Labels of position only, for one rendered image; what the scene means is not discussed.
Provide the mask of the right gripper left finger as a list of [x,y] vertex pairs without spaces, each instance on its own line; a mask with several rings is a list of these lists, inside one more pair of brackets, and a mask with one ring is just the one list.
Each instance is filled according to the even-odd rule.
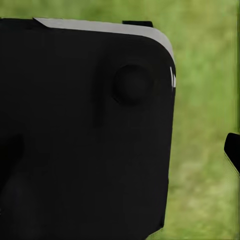
[[22,133],[0,138],[0,193],[25,153],[26,144]]

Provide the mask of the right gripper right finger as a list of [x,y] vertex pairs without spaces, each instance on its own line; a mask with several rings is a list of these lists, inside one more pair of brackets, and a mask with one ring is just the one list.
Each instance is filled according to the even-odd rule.
[[240,135],[228,133],[224,151],[240,173]]

